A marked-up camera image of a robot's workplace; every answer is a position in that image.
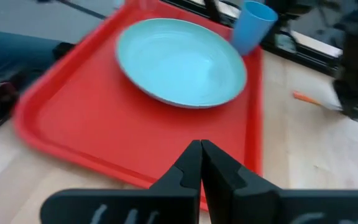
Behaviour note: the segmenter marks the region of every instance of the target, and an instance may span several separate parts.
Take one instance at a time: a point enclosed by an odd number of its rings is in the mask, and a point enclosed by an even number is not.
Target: plastic cup
[[[277,21],[277,13],[265,4],[245,1],[234,24],[231,44],[241,55],[249,54]]]

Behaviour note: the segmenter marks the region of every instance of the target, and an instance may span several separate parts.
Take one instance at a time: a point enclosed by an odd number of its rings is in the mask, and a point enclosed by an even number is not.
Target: person's leg
[[[53,49],[59,43],[57,40],[0,32],[0,73],[18,67],[48,69],[55,62]]]

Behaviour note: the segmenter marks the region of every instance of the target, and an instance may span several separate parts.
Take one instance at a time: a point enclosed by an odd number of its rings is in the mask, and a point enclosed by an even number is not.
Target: wooden table
[[[327,45],[297,34],[313,47]],[[337,103],[326,75],[264,53],[264,177],[283,188],[358,189],[358,123],[294,100],[300,90]],[[0,224],[39,223],[42,202],[67,188],[130,185],[29,149],[8,121],[0,128]],[[201,212],[201,222],[210,223]]]

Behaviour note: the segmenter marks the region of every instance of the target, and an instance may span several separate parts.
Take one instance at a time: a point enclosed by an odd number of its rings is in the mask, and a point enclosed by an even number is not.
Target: tray rim
[[[138,187],[150,187],[152,183],[147,180],[140,179],[125,173],[123,171],[114,169],[112,167],[106,166],[104,164],[99,164],[95,161],[86,159],[75,152],[71,152],[70,150],[66,150],[64,147],[58,147],[56,144],[51,144],[48,141],[37,136],[32,130],[27,128],[26,125],[26,117],[25,110],[27,109],[27,103],[33,100],[34,95],[36,95],[39,91],[42,91],[43,87],[49,83],[55,76],[59,75],[59,71],[62,70],[68,61],[77,57],[78,54],[82,54],[84,51],[84,47],[89,45],[94,41],[95,38],[99,35],[101,31],[103,31],[108,24],[114,21],[117,18],[125,16],[127,10],[130,10],[134,5],[125,5],[122,6],[115,14],[108,17],[105,21],[100,23],[94,31],[90,32],[88,35],[84,37],[84,39],[78,43],[78,45],[68,54],[65,55],[60,61],[58,61],[52,68],[50,68],[45,75],[39,78],[20,98],[18,104],[14,109],[14,116],[12,117],[14,129],[17,135],[23,139],[23,141],[30,146],[31,149],[35,149],[40,152],[44,152],[46,154],[50,154],[53,157],[62,159],[67,162],[71,162],[77,164],[79,166],[83,166],[94,170],[98,173],[102,173],[109,177],[118,179],[128,184],[136,185]],[[257,129],[252,132],[253,135],[253,148],[250,154],[241,160],[241,163],[247,166],[250,170],[254,171],[258,175],[262,175],[262,128],[263,128],[263,116],[262,116],[262,69],[263,69],[263,53],[260,47],[257,47],[251,54],[255,54],[258,56],[259,61],[259,70],[260,75],[258,78],[258,86],[253,86],[250,88],[250,92],[254,93],[256,97],[250,97],[249,101],[254,102],[255,110],[253,111],[253,119],[246,124],[246,130],[251,126],[250,123],[256,123]],[[208,211],[208,207],[206,204],[205,198],[201,198],[200,207],[203,210]]]

